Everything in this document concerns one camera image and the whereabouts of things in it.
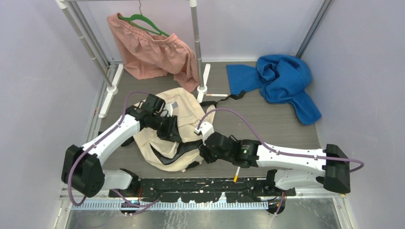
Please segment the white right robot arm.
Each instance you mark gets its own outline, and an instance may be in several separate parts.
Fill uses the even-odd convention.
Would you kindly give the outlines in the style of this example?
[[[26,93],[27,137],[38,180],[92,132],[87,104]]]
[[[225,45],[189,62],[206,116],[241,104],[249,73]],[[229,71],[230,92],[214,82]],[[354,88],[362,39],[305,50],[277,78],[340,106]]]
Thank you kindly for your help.
[[[236,140],[216,132],[208,122],[196,126],[194,132],[202,137],[201,155],[207,163],[220,159],[240,168],[268,167],[265,189],[271,196],[311,186],[323,186],[338,194],[351,192],[349,159],[337,145],[296,149],[257,140]]]

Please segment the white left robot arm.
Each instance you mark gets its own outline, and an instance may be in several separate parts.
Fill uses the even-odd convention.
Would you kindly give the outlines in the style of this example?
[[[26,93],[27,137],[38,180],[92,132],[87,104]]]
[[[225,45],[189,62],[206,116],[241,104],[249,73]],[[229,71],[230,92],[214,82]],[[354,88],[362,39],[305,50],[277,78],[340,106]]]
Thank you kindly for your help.
[[[64,156],[61,181],[91,198],[101,190],[116,190],[128,197],[140,188],[139,177],[127,169],[104,170],[102,165],[120,146],[127,146],[133,136],[145,128],[155,130],[161,140],[181,142],[177,102],[148,94],[137,105],[124,106],[120,118],[106,131],[82,146],[71,145]]]

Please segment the cream canvas backpack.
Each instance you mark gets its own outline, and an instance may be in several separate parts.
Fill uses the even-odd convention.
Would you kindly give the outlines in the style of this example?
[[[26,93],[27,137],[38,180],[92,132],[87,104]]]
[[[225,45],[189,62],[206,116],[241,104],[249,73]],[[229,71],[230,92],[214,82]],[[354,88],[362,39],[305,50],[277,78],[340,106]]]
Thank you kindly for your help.
[[[157,94],[166,104],[174,103],[172,115],[163,111],[158,130],[143,128],[128,138],[122,147],[135,142],[144,159],[154,167],[168,172],[185,172],[205,161],[216,161],[194,130],[201,119],[213,123],[218,101],[198,102],[184,88],[174,88]]]

